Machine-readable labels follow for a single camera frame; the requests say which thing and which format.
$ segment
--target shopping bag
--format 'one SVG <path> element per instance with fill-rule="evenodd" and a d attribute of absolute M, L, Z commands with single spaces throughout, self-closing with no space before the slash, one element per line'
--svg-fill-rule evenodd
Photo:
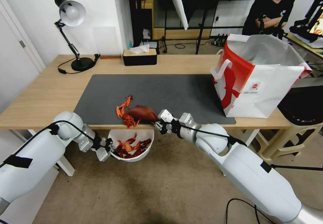
<path fill-rule="evenodd" d="M 268 118 L 311 69 L 291 45 L 271 35 L 230 34 L 212 80 L 227 117 Z"/>

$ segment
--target bag handle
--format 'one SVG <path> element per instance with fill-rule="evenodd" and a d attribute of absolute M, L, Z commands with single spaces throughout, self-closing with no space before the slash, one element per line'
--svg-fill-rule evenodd
<path fill-rule="evenodd" d="M 215 68 L 211 68 L 211 70 L 210 70 L 210 73 L 212 74 L 212 76 L 214 77 L 214 79 L 215 80 L 217 80 L 217 79 L 220 79 L 220 78 L 222 78 L 222 76 L 223 76 L 223 74 L 224 74 L 224 71 L 225 71 L 225 69 L 227 68 L 227 67 L 229 67 L 229 68 L 231 68 L 231 66 L 232 66 L 232 62 L 229 60 L 229 59 L 226 59 L 224 62 L 223 62 L 223 64 L 222 64 L 222 66 L 221 66 L 221 68 L 220 68 L 220 70 L 219 70 L 219 72 L 216 72 L 216 70 L 215 70 Z"/>
<path fill-rule="evenodd" d="M 223 49 L 218 50 L 218 52 L 215 55 L 218 55 L 223 52 Z"/>

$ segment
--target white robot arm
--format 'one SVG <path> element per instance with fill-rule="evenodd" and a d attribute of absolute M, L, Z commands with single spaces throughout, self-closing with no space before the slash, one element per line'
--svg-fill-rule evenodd
<path fill-rule="evenodd" d="M 180 119 L 161 111 L 155 126 L 162 134 L 176 133 L 208 155 L 254 204 L 284 223 L 323 224 L 323 212 L 296 197 L 290 183 L 248 147 L 234 141 L 219 124 L 201 126 L 189 113 Z"/>
<path fill-rule="evenodd" d="M 0 215 L 19 196 L 33 189 L 63 156 L 66 146 L 78 143 L 92 149 L 100 161 L 110 156 L 111 142 L 99 138 L 75 113 L 63 112 L 0 165 Z"/>
<path fill-rule="evenodd" d="M 283 176 L 220 125 L 201 126 L 189 113 L 176 119 L 167 110 L 161 111 L 158 118 L 155 126 L 162 134 L 173 132 L 194 143 L 268 215 L 290 224 L 323 224 L 322 211 L 302 204 Z M 77 114 L 61 113 L 0 165 L 0 215 L 13 200 L 35 187 L 72 140 L 83 152 L 95 151 L 100 161 L 113 150 L 111 140 L 99 138 Z"/>

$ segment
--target black lamp base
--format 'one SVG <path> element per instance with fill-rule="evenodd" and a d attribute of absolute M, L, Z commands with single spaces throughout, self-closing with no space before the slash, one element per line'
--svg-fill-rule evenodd
<path fill-rule="evenodd" d="M 94 61 L 90 58 L 80 58 L 80 60 L 76 59 L 71 64 L 72 69 L 75 71 L 85 71 L 92 68 L 94 65 Z"/>

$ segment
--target black tissue box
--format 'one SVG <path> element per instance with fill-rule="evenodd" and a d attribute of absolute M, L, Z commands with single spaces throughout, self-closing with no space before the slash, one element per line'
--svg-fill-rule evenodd
<path fill-rule="evenodd" d="M 125 66 L 157 64 L 157 52 L 154 48 L 150 48 L 149 51 L 145 53 L 132 53 L 127 49 L 123 51 L 122 58 Z"/>

